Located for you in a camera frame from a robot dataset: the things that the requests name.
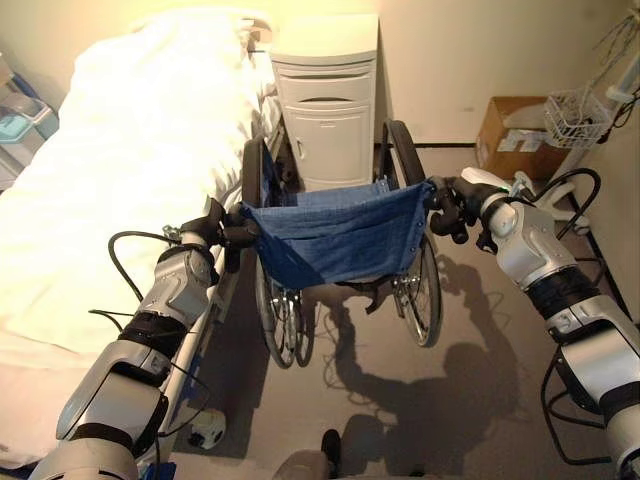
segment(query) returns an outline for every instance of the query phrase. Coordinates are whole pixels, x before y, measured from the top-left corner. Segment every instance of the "blue denim seat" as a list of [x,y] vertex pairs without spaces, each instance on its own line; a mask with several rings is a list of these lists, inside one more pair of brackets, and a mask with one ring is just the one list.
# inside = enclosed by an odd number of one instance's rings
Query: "blue denim seat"
[[[263,183],[264,193],[267,188]],[[379,180],[244,209],[262,229],[256,249],[267,273],[286,288],[301,289],[405,272],[425,231],[424,202],[432,191],[427,182],[390,190]]]

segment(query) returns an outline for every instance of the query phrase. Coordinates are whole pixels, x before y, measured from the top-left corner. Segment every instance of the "wire basket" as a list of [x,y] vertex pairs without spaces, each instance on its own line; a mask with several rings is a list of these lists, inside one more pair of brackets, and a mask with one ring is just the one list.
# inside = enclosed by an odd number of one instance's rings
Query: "wire basket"
[[544,106],[547,142],[559,148],[591,148],[611,125],[611,114],[590,89],[553,92]]

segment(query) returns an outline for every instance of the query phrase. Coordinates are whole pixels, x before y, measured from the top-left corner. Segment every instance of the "bed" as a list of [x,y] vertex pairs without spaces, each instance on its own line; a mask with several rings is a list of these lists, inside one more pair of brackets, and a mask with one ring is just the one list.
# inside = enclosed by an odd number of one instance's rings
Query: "bed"
[[[137,307],[110,263],[109,237],[179,226],[203,214],[208,195],[228,208],[240,200],[244,143],[263,134],[280,144],[269,30],[256,12],[180,9],[77,58],[59,131],[0,195],[0,467],[33,464],[55,447],[64,403],[117,335],[88,310]],[[161,243],[116,248],[142,291]],[[223,273],[224,253],[213,253]],[[224,320],[235,277],[223,274],[208,292],[208,311],[174,359],[182,368],[193,369],[208,327]],[[174,369],[163,387],[162,431],[180,417],[185,378]]]

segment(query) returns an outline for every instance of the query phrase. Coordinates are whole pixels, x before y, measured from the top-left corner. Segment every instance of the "wall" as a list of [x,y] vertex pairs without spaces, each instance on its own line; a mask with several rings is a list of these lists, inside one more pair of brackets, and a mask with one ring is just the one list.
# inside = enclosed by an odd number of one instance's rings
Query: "wall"
[[[636,43],[598,86],[606,90],[622,75],[640,45]],[[632,89],[640,85],[640,80]],[[595,169],[602,189],[587,216],[593,235],[607,260],[631,316],[640,321],[640,108],[627,124],[611,132],[609,141],[590,150],[581,166]],[[577,197],[583,201],[591,181],[578,181]]]
[[627,0],[0,0],[0,50],[55,107],[73,59],[131,21],[168,6],[227,4],[294,15],[378,12],[379,116],[416,142],[473,142],[492,95],[581,85],[591,47]]

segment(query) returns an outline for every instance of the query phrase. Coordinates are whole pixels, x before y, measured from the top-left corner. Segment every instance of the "wheelchair wheel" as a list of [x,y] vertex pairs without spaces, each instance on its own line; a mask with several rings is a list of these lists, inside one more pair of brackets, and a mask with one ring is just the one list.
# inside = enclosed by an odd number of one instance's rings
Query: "wheelchair wheel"
[[256,263],[256,301],[264,340],[271,357],[280,368],[289,368],[294,360],[306,366],[313,348],[313,330],[303,322],[300,291],[278,285]]
[[426,235],[404,275],[392,280],[398,315],[421,347],[432,347],[440,337],[442,298],[433,248]]
[[300,308],[300,323],[298,324],[298,337],[296,342],[296,361],[301,367],[306,367],[311,361],[313,353],[313,341],[316,335],[315,308],[311,312]]

